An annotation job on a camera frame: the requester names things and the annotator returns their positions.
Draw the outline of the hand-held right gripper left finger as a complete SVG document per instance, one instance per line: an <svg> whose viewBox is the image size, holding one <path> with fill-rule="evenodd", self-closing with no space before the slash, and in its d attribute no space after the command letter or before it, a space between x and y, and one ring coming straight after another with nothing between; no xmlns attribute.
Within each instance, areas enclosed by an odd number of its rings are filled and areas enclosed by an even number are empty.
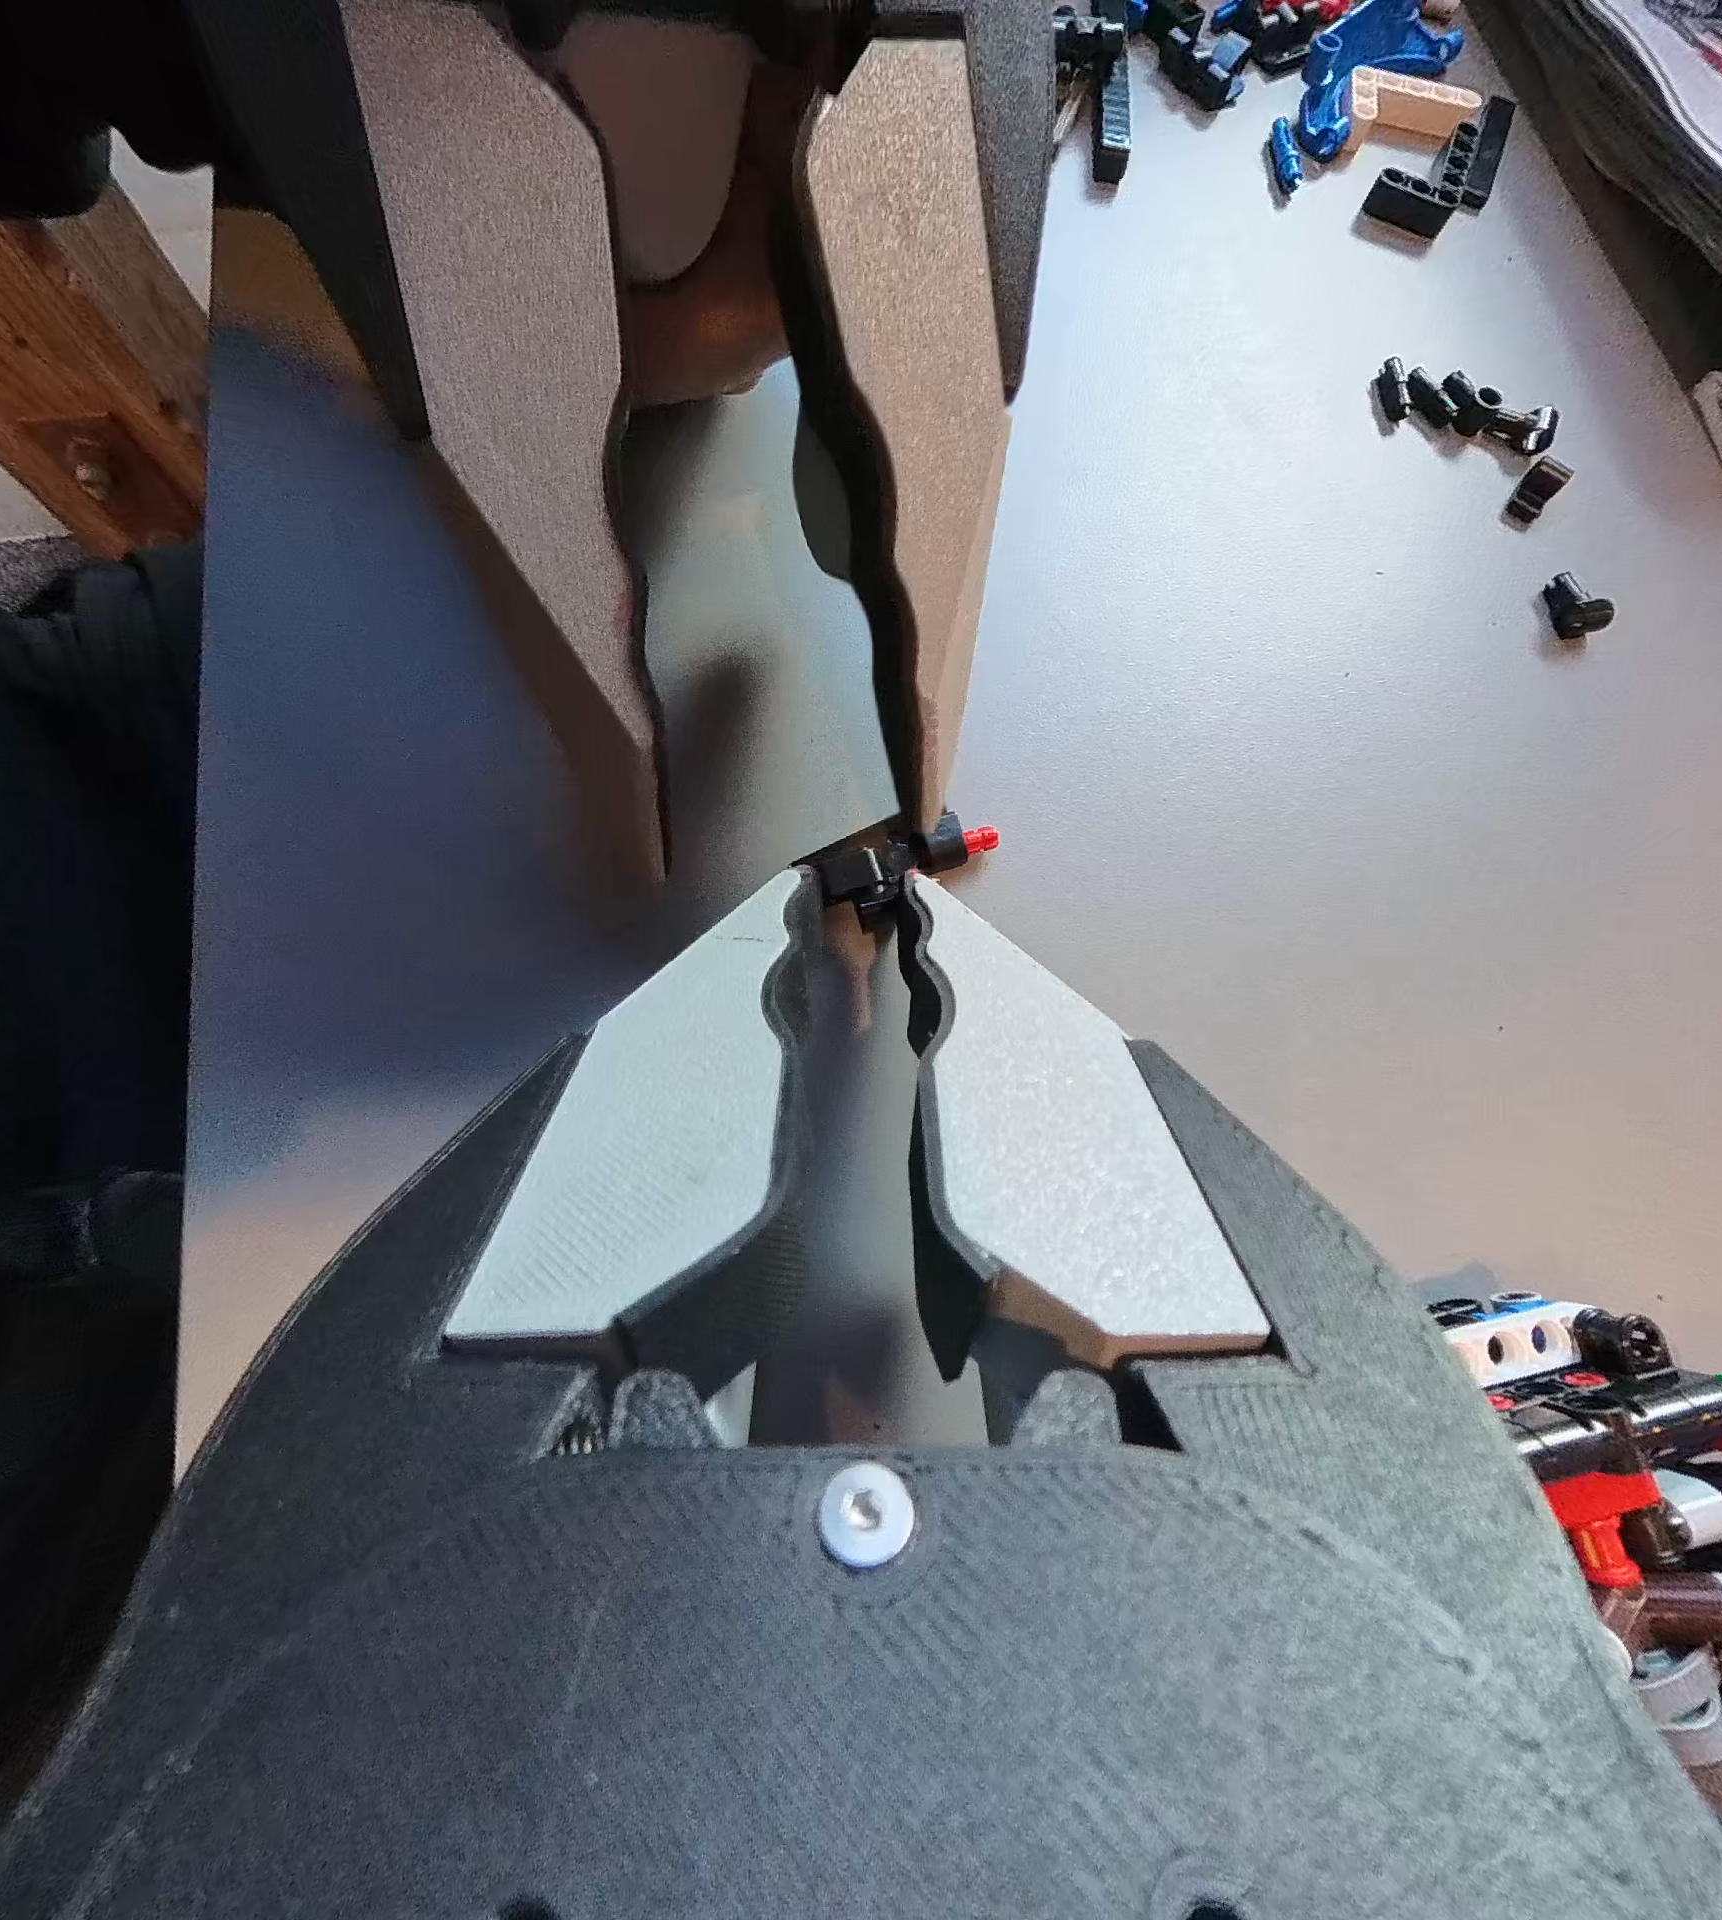
<svg viewBox="0 0 1722 1920"><path fill-rule="evenodd" d="M584 1038L442 1330L459 1356L741 1378L795 1314L812 867L784 867Z"/></svg>

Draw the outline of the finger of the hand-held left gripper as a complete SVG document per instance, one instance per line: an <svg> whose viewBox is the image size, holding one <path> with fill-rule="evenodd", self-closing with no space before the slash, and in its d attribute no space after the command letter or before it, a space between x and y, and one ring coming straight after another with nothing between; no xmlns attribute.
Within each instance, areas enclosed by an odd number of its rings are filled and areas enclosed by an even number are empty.
<svg viewBox="0 0 1722 1920"><path fill-rule="evenodd" d="M802 123L795 207L802 412L850 513L896 808L927 827L959 755L1011 448L966 45L873 37Z"/></svg>
<svg viewBox="0 0 1722 1920"><path fill-rule="evenodd" d="M345 49L423 468L578 780L589 859L663 884L666 733L616 513L628 380L603 145L472 6L345 6Z"/></svg>

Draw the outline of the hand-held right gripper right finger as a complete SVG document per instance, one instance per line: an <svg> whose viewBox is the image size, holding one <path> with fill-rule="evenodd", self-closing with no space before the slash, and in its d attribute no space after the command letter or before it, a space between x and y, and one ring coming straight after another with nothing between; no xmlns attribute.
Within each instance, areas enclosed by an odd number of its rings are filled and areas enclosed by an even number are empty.
<svg viewBox="0 0 1722 1920"><path fill-rule="evenodd" d="M1273 1323L1121 1026L934 880L905 884L896 941L943 1376L1264 1352Z"/></svg>

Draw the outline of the black hinged brick piece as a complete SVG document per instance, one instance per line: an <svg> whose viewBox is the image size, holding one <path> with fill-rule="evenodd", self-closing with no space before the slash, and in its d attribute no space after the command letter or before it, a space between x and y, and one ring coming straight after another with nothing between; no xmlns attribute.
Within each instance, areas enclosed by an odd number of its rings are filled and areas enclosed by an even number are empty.
<svg viewBox="0 0 1722 1920"><path fill-rule="evenodd" d="M976 825L963 825L954 811L944 811L925 831L882 820L797 856L795 867L817 878L827 910L850 909L857 925L873 935L896 916L907 878L951 875L980 859L970 859L963 845L963 831L970 827Z"/></svg>

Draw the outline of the grey desk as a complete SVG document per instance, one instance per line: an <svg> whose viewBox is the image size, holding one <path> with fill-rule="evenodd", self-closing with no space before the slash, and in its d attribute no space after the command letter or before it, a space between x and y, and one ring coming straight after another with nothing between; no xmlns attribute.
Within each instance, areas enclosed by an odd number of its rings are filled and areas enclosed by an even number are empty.
<svg viewBox="0 0 1722 1920"><path fill-rule="evenodd" d="M1722 1371L1722 464L1516 123L1423 250L1278 207L1290 86L1144 66L1055 168L951 799L969 904L1157 1038L1404 1274L1646 1311ZM578 783L285 233L213 227L179 1466L299 1289L557 1038L892 804L797 517L797 380L636 416L678 854ZM1575 471L1387 428L1387 357L1554 405ZM1560 571L1616 603L1547 636Z"/></svg>

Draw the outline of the person's left hand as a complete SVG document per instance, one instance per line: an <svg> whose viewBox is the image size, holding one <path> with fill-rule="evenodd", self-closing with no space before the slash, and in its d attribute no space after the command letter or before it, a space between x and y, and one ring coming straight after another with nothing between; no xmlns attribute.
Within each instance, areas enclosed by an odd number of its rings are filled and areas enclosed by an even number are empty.
<svg viewBox="0 0 1722 1920"><path fill-rule="evenodd" d="M758 386L790 352L765 230L726 233L679 276L630 287L623 335L635 410Z"/></svg>

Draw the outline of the pile of mixed toy bricks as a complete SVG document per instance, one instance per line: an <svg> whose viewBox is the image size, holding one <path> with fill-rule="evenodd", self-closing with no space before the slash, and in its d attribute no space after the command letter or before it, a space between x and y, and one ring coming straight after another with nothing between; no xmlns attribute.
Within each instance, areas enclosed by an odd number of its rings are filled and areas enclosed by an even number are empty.
<svg viewBox="0 0 1722 1920"><path fill-rule="evenodd" d="M1105 3L1055 6L1055 63L1062 101L1131 107L1129 45L1144 37L1160 72L1204 110L1231 104L1250 66L1269 79L1294 73L1317 34L1339 23L1345 3Z"/></svg>

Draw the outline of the blue curved brick piece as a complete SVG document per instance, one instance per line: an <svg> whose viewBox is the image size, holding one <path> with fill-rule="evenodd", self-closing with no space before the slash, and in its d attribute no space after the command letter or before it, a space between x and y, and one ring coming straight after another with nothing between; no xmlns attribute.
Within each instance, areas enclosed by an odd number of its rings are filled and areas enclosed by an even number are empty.
<svg viewBox="0 0 1722 1920"><path fill-rule="evenodd" d="M1294 138L1320 164L1335 160L1353 133L1351 76L1374 66L1404 79L1439 80L1461 60L1466 35L1455 14L1442 22L1424 3L1362 3L1316 34Z"/></svg>

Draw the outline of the black angled brick beam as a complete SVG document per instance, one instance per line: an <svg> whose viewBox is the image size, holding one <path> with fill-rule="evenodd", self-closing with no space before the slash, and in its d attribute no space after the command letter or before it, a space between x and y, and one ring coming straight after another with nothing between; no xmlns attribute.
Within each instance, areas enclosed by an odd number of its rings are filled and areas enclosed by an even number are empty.
<svg viewBox="0 0 1722 1920"><path fill-rule="evenodd" d="M1516 112L1519 104L1513 97L1490 97L1476 119L1455 126L1435 173L1424 177L1383 168L1365 197L1362 216L1409 237L1435 242L1455 214L1485 209Z"/></svg>

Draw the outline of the tan angled brick beam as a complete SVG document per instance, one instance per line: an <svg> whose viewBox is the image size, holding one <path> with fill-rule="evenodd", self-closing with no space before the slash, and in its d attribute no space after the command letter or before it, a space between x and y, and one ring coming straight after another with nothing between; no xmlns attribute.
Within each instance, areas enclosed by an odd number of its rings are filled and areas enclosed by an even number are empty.
<svg viewBox="0 0 1722 1920"><path fill-rule="evenodd" d="M1461 126L1476 123L1483 110L1485 97L1476 89L1361 63L1348 76L1345 153L1388 134L1444 141Z"/></svg>

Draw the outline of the cluster of black connector pieces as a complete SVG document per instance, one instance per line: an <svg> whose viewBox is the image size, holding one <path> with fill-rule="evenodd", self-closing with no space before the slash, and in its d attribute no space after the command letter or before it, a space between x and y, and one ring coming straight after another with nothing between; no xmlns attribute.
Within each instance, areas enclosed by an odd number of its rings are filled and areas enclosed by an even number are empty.
<svg viewBox="0 0 1722 1920"><path fill-rule="evenodd" d="M1515 533L1535 530L1575 477L1553 451L1562 431L1554 405L1516 408L1498 386L1482 383L1465 368L1435 377L1394 354L1378 365L1368 393L1387 428L1420 422L1455 444L1483 444L1515 462L1516 477L1501 509L1501 522ZM1586 588L1568 571L1541 587L1541 606L1547 636L1568 650L1607 631L1619 612L1610 595Z"/></svg>

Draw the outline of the toy brick car model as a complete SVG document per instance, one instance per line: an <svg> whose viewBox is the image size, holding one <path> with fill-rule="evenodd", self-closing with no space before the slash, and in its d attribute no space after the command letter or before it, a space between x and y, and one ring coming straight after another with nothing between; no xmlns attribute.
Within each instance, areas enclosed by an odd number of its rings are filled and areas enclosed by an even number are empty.
<svg viewBox="0 0 1722 1920"><path fill-rule="evenodd" d="M1539 1483L1633 1695L1722 1824L1722 1373L1634 1311L1420 1299Z"/></svg>

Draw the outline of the open instruction book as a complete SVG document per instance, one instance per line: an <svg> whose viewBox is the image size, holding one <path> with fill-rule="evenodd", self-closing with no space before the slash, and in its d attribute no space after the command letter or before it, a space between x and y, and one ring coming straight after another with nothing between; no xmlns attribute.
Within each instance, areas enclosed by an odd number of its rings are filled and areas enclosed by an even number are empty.
<svg viewBox="0 0 1722 1920"><path fill-rule="evenodd" d="M1722 464L1722 3L1475 14Z"/></svg>

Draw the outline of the wooden frame beam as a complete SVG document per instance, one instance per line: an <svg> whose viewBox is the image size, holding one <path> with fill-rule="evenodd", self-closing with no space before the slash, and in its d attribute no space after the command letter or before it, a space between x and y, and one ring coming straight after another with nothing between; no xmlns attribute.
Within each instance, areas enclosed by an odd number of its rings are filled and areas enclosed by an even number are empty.
<svg viewBox="0 0 1722 1920"><path fill-rule="evenodd" d="M0 468L96 555L202 535L208 316L117 179L0 221Z"/></svg>

